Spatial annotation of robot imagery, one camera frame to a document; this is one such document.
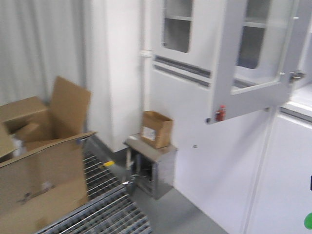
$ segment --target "open cardboard box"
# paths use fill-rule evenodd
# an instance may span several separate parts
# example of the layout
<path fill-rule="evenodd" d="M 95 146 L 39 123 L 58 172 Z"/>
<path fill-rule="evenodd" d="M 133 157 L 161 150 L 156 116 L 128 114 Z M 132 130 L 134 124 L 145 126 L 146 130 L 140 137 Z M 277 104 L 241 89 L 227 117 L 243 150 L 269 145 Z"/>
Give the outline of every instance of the open cardboard box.
<path fill-rule="evenodd" d="M 50 106 L 37 97 L 0 106 L 0 233 L 30 234 L 87 201 L 80 139 L 90 92 L 57 77 Z M 10 135 L 24 142 L 17 157 Z"/>

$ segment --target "metal rack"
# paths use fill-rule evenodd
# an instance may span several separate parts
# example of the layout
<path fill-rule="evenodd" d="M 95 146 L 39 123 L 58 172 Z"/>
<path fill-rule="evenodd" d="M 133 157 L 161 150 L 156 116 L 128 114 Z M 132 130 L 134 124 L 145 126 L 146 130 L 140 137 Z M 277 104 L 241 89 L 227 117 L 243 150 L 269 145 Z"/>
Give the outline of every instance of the metal rack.
<path fill-rule="evenodd" d="M 84 159 L 90 202 L 36 234 L 151 234 L 147 216 L 91 152 Z"/>

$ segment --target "door latch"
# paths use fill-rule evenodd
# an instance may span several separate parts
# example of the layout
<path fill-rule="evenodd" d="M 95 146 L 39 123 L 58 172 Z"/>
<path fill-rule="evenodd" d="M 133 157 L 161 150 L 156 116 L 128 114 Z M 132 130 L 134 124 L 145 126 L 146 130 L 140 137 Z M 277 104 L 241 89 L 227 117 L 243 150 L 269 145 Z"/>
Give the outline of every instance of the door latch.
<path fill-rule="evenodd" d="M 295 81 L 298 81 L 298 80 L 304 78 L 305 76 L 306 76 L 306 74 L 303 73 L 301 70 L 297 70 L 295 72 L 291 72 L 291 77 L 290 77 L 289 82 L 290 83 L 294 83 Z"/>

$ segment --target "small red object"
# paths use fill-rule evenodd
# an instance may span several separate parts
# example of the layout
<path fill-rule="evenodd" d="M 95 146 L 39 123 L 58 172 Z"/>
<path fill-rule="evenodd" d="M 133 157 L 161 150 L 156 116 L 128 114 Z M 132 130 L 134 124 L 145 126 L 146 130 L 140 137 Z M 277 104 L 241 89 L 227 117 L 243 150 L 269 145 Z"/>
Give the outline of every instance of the small red object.
<path fill-rule="evenodd" d="M 225 119 L 225 105 L 220 105 L 220 109 L 215 114 L 216 121 L 223 121 Z"/>

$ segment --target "white pipe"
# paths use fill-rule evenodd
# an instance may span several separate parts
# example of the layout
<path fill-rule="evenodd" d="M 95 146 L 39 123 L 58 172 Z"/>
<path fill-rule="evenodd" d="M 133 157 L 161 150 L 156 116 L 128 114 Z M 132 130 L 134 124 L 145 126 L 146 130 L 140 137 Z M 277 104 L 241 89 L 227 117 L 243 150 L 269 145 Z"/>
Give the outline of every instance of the white pipe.
<path fill-rule="evenodd" d="M 152 1 L 141 0 L 141 15 L 142 15 L 142 44 L 141 51 L 151 51 L 151 27 L 152 27 Z M 151 90 L 151 68 L 152 58 L 141 57 L 141 93 L 142 93 L 142 111 L 150 109 L 150 90 Z"/>

